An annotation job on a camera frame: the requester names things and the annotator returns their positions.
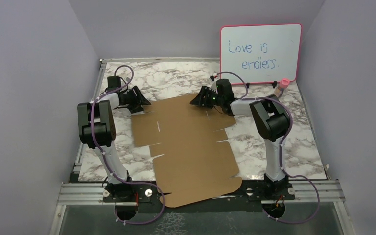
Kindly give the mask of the brown cardboard box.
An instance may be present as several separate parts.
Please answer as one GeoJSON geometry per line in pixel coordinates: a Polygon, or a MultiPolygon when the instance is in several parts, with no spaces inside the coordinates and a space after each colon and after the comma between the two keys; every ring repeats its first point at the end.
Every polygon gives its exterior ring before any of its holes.
{"type": "Polygon", "coordinates": [[[226,128],[235,118],[190,105],[193,94],[154,101],[132,115],[134,145],[148,146],[158,187],[175,192],[239,176],[226,128]]]}

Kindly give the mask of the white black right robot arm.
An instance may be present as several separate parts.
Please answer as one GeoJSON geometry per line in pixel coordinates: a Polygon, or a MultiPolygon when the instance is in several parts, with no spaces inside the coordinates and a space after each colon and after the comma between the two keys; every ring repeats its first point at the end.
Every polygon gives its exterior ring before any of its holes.
{"type": "Polygon", "coordinates": [[[190,102],[202,108],[221,108],[229,116],[253,117],[266,151],[266,171],[263,176],[263,194],[275,199],[287,188],[288,175],[284,171],[283,144],[291,129],[291,117],[287,109],[272,94],[263,98],[236,98],[228,79],[219,79],[211,87],[202,86],[190,102]]]}

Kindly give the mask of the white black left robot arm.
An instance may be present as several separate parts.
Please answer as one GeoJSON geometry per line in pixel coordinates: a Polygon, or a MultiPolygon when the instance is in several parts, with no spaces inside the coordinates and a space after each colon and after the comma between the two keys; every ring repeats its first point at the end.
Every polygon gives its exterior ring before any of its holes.
{"type": "Polygon", "coordinates": [[[77,105],[78,133],[81,142],[94,150],[107,172],[105,195],[128,201],[134,196],[134,187],[115,148],[113,110],[125,108],[133,114],[142,112],[151,103],[137,86],[128,88],[122,77],[109,76],[107,81],[108,86],[101,97],[94,102],[77,105]]]}

